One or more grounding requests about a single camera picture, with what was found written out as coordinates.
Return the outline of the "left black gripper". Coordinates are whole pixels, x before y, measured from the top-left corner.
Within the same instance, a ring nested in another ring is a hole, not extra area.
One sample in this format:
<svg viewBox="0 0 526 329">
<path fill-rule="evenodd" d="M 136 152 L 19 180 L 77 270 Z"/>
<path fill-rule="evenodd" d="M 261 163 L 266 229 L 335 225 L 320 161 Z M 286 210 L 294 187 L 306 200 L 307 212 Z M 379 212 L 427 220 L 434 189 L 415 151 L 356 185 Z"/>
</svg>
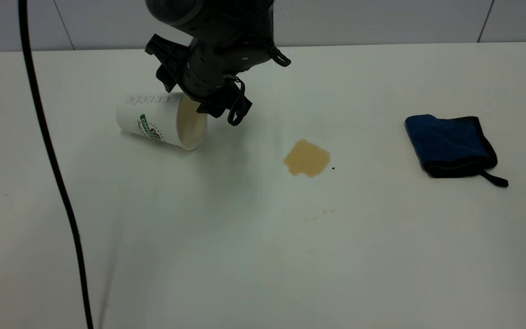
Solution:
<svg viewBox="0 0 526 329">
<path fill-rule="evenodd" d="M 180 87 L 199 103 L 196 110 L 199 114 L 219 118 L 226 105 L 232 105 L 227 121 L 235 127 L 252 106 L 245 96 L 246 84 L 237 75 L 269 60 L 282 67 L 291 63 L 268 32 L 248 32 L 226 46 L 196 39 L 181 67 Z"/>
</svg>

